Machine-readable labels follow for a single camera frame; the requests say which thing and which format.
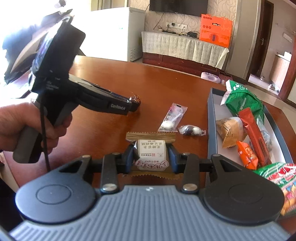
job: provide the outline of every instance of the tray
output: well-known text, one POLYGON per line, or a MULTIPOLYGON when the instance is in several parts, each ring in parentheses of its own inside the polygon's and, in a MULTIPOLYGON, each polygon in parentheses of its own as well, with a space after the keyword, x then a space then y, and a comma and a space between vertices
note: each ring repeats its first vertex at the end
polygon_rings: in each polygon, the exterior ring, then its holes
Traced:
MULTIPOLYGON (((217 90, 211 88, 209 98, 207 101, 207 111, 208 111, 208 158, 212 154, 221 154, 236 163, 243 165, 238 152, 237 147, 222 148, 222 138, 216 131, 216 120, 220 120, 226 117, 232 117, 226 105, 220 106, 222 96, 225 91, 217 90)), ((264 107, 264 126, 266 130, 271 135, 271 141, 273 144, 273 150, 271 155, 271 161, 274 162, 286 162, 293 163, 293 159, 286 145, 286 142, 276 125, 273 117, 271 116, 268 109, 264 107)), ((247 136, 244 142, 249 143, 249 137, 247 136)))

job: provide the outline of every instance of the hand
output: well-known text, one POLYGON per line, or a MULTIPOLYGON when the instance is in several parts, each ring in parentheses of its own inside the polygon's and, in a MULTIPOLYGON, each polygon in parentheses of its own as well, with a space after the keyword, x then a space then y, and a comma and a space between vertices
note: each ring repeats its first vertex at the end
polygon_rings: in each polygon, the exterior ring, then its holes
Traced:
MULTIPOLYGON (((14 151, 21 131, 25 126, 30 126, 41 133, 40 111, 27 100, 12 100, 9 105, 0 105, 0 149, 14 151)), ((48 153, 57 146, 59 137, 66 134, 72 121, 70 114, 63 124, 53 127, 49 120, 45 119, 48 153)))

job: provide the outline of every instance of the patterned wallpaper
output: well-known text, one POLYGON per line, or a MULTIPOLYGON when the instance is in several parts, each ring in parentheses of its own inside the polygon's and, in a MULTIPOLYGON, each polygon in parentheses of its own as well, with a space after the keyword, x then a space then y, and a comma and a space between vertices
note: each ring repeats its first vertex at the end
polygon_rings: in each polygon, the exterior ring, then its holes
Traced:
MULTIPOLYGON (((149 4, 149 0, 129 0, 130 7, 145 10, 149 4)), ((237 11, 237 0, 208 0, 207 13, 212 16, 225 17, 234 22, 237 11)), ((147 9, 145 17, 145 31, 153 31, 154 26, 160 20, 163 12, 152 12, 147 9)), ((166 22, 187 24, 188 31, 200 31, 201 17, 195 17, 185 14, 164 13, 158 26, 166 29, 166 22)), ((171 29, 177 33, 181 29, 171 29)))

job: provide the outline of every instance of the white container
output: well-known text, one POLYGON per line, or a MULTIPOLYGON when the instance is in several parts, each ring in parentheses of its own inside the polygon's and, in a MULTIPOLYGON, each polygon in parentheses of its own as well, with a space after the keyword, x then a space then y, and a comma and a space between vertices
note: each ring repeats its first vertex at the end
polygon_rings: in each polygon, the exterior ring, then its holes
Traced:
POLYGON ((202 72, 201 78, 218 84, 224 84, 224 80, 221 80, 217 75, 208 72, 202 72))
POLYGON ((142 57, 144 22, 144 10, 117 7, 76 14, 72 25, 86 34, 86 56, 131 62, 142 57))

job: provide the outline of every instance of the gray gripper base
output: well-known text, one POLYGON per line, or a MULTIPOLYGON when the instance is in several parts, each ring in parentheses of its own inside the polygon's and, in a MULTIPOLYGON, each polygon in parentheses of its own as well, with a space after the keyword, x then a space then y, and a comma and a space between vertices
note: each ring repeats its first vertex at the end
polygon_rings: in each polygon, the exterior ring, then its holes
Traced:
POLYGON ((11 235, 18 241, 218 241, 287 240, 278 224, 242 227, 210 214, 199 198, 175 186, 125 186, 105 195, 82 218, 46 226, 24 221, 11 235))

